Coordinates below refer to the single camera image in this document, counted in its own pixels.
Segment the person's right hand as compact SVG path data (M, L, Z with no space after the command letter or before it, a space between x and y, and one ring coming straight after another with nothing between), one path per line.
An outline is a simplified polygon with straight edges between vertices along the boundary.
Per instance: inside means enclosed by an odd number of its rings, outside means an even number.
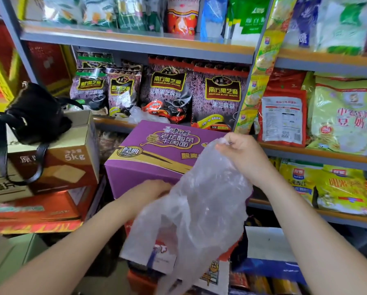
M231 160L251 184L263 188L267 179L277 174L277 171L258 142L250 135L243 136L244 146L241 153L223 155Z

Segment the person's left hand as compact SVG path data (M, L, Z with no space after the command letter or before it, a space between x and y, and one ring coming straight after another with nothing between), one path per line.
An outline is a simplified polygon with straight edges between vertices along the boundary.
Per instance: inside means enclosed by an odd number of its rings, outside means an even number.
M133 202L140 211L142 208L169 193L173 185L163 180L146 180L133 188Z

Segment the clear plastic bag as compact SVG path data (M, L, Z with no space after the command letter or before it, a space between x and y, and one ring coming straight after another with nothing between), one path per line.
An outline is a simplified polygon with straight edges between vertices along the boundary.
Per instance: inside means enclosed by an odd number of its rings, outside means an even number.
M183 295L243 234L253 187L218 144L229 145L226 138L210 142L170 192L140 212L123 244L122 258L149 268L156 241L176 256L155 295Z

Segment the person's left forearm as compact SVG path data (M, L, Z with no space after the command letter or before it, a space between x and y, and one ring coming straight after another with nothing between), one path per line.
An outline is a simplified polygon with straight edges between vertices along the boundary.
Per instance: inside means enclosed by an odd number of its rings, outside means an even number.
M97 255L139 208L133 190L43 251L0 285L0 295L71 295Z

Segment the person's right forearm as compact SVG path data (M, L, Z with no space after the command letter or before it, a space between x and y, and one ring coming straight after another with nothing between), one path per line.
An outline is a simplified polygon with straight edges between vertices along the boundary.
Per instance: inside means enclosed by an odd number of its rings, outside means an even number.
M273 166L250 181L268 198L313 295L367 295L367 258L292 188Z

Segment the large purple sesame paste packet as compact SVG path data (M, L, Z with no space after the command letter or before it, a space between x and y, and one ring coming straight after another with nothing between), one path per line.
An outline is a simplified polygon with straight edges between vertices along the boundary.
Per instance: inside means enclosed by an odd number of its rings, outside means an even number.
M231 132L246 91L248 76L248 67L230 69L221 64L195 66L191 77L191 126Z

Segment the red packet with white label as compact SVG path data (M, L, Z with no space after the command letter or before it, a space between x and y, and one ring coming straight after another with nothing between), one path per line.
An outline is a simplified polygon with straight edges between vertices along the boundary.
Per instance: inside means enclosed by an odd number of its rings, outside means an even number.
M306 71L276 69L270 76L258 110L258 141L304 148L307 129Z

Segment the yellow cereal packet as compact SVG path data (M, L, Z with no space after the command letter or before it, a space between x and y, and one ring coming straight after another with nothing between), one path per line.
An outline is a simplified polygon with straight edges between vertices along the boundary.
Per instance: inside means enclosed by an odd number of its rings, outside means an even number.
M322 163L287 158L281 159L279 167L279 173L311 206L313 206L317 177L322 171Z
M320 210L367 216L367 189L359 169L323 165L316 181Z

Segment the purple packet with red bowl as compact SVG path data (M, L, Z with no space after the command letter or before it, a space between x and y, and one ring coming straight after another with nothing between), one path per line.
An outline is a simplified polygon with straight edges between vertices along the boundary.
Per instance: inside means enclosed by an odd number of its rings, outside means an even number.
M152 64L147 70L139 102L143 112L182 123L192 101L193 71L174 65Z

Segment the hanging strip of yellow sachets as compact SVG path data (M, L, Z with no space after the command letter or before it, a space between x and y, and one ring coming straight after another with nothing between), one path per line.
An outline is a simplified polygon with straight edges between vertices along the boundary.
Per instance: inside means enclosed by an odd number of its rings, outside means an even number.
M284 42L297 0L270 0L265 22L255 48L233 132L249 134Z

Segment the crumpled clear plastic wrap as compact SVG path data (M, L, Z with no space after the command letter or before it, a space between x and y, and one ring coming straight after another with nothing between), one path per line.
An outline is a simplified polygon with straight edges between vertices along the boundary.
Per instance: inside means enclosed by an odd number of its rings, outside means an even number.
M150 114L148 112L144 112L140 107L133 106L129 110L129 117L127 122L130 124L138 124L139 122L145 121L152 121L152 122L159 122L164 124L170 124L170 121L166 117L156 116Z

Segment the purple cardboard box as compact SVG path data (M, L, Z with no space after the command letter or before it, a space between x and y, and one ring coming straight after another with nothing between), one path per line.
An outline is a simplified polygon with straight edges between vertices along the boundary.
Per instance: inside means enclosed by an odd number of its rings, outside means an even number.
M177 183L207 144L224 136L214 130L142 120L104 164L113 198L145 180Z

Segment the small purple sesame paste packet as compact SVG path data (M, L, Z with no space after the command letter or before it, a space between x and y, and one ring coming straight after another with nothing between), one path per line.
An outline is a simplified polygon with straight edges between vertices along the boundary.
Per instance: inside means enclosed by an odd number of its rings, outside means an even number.
M69 96L96 115L108 115L107 74L105 68L77 69Z
M126 118L137 105L142 69L137 66L107 68L108 107L110 117Z

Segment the large pale green powder packet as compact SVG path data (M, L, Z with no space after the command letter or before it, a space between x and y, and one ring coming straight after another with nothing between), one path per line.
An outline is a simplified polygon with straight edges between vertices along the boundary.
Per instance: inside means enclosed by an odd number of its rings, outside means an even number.
M367 79L315 76L307 148L367 156Z

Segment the grey metal shelf rack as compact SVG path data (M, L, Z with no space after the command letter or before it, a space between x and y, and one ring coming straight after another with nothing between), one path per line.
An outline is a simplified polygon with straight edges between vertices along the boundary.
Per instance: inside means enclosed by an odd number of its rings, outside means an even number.
M84 25L63 25L41 20L20 20L20 13L31 13L40 18L41 9L30 5L33 0L0 0L0 17L9 31L14 46L32 82L46 85L37 73L27 42L40 42L143 54L214 60L220 62L253 64L261 43L249 44L243 40L206 38L199 34L181 36L155 32L105 29Z
M298 48L281 49L275 67L367 77L367 57L311 52ZM260 145L267 155L273 157L292 158L367 171L367 156L363 155L332 153L326 150L295 148L269 143L260 143ZM367 229L367 217L319 209L315 211L329 223Z

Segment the blue plastic packet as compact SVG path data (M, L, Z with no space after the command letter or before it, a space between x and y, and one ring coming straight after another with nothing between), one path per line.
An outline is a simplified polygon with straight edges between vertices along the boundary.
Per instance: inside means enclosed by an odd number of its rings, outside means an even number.
M224 39L228 0L204 0L200 18L201 41Z

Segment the orange and white printed box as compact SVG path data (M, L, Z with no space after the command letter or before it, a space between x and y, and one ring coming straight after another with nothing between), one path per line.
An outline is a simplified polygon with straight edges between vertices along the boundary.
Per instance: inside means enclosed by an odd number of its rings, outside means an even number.
M157 287L160 278L171 273L177 266L175 230L173 229L171 234L167 233L170 238L167 243L160 240L161 236L162 234L156 239L149 262L143 263L136 254L127 254L123 249L120 253L120 257L128 263L129 285L138 295L159 295ZM230 257L242 237L243 233L225 253L210 263L208 270L184 294L228 295Z

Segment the blue flat packet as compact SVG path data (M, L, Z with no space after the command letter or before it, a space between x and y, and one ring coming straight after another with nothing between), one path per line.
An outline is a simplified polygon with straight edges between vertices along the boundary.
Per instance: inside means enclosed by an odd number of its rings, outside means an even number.
M231 270L236 273L283 279L307 285L296 262L246 258L241 262L231 262Z

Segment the red and orange packet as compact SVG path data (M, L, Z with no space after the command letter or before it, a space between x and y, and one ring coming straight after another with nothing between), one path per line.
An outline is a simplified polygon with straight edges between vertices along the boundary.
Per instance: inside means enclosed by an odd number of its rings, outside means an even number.
M167 33L194 36L200 0L167 0Z

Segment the blue and white packet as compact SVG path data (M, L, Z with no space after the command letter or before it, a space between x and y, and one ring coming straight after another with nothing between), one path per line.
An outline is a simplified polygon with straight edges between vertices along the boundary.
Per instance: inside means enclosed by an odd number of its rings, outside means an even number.
M314 48L318 9L322 0L297 0L283 46Z

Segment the brown cardboard box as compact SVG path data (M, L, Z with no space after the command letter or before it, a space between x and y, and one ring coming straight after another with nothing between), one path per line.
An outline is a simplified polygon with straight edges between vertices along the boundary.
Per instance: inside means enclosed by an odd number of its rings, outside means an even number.
M92 112L68 111L65 116L73 122L72 127L47 149L37 181L19 186L0 174L0 203L99 182L99 144Z

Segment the large white and green packet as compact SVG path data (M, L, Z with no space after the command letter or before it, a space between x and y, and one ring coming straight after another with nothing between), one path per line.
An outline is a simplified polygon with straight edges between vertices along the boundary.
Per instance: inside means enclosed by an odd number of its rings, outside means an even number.
M314 51L361 56L367 45L367 0L322 0Z

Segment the row of green snack packets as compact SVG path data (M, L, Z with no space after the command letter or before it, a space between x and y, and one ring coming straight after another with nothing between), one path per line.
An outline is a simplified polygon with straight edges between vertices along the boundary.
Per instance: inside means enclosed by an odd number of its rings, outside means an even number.
M167 0L42 0L43 21L163 32Z

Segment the black handbag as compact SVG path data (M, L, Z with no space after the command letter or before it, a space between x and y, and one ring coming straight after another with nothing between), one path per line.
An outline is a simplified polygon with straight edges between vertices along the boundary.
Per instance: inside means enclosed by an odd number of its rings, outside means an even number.
M57 141L72 127L72 121L65 117L63 106L73 105L83 110L83 105L71 98L54 97L42 86L24 82L18 96L9 103L0 115L0 174L9 183L27 186L43 174L45 155L51 143ZM8 175L7 129L14 133L23 145L39 144L36 149L37 170L34 175L22 181L14 181Z

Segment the red cardboard box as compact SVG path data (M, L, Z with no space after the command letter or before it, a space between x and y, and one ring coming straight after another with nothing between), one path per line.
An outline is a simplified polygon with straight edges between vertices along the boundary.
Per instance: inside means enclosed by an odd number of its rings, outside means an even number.
M78 229L97 211L107 184L0 203L0 234L68 233Z

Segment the pale green cardboard box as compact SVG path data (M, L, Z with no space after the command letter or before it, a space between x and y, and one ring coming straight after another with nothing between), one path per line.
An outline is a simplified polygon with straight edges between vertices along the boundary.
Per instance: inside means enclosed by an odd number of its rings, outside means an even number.
M48 249L47 244L35 233L8 238L7 241L12 247L0 262L0 285Z

